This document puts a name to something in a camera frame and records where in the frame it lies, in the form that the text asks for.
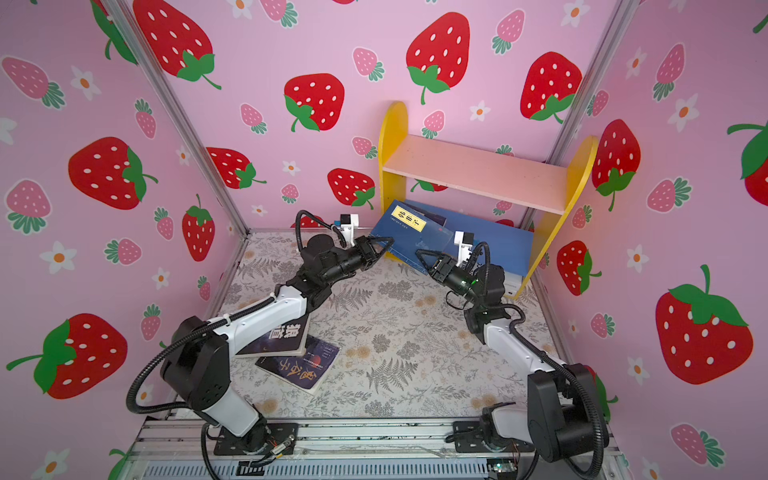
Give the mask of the black book white chinese title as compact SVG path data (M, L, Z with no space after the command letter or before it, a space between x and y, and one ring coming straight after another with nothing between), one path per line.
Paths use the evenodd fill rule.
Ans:
M301 356L306 352L309 315L287 321L255 339L237 356L244 358Z

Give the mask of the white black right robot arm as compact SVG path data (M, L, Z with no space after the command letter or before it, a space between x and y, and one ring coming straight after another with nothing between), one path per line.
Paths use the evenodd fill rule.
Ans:
M595 379L584 365L549 355L518 330L525 312L504 299L505 272L490 262L488 246L478 248L485 260L479 267L474 253L463 263L435 250L418 249L416 257L433 280L464 299L470 332L526 379L524 408L486 410L486 441L522 440L538 458L562 460L581 479L597 478L609 435Z

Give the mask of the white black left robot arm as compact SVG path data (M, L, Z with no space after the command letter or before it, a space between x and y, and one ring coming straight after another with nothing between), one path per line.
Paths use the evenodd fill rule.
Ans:
M361 236L353 246L342 249L329 235L310 238L300 251L302 265L296 274L276 285L265 299L210 320L195 316L184 320L173 342L132 382L127 409L148 415L188 408L230 434L237 448L248 453L262 451L270 444L267 420L231 386L231 360L273 329L308 317L330 297L334 284L373 267L393 243L391 237ZM138 404L139 389L156 367L180 402Z

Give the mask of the navy book yellow label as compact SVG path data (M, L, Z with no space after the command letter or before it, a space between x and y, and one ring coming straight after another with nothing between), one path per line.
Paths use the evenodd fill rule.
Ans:
M436 223L440 227L444 227L446 225L447 219L439 214L436 214L434 212L430 212L422 207L416 206L416 205L410 205L414 210L416 210L419 214L423 215L430 221Z

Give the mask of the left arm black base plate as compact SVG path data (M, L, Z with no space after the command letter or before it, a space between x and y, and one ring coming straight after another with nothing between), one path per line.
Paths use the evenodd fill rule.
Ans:
M270 422L259 427L254 434L244 438L234 436L222 428L217 436L213 453L215 456L250 455L263 457L273 449L281 447L277 453L292 455L298 438L299 424L293 422Z

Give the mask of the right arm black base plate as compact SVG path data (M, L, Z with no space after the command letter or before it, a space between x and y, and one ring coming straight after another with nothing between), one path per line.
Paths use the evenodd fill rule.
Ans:
M534 446L519 439L494 437L481 419L458 420L444 442L458 453L533 453Z

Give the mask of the dark book orange calligraphy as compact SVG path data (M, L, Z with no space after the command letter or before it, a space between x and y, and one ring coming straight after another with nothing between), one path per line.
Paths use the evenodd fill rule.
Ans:
M340 353L340 348L313 335L308 335L302 356L259 358L255 365L299 390L314 394L327 377Z

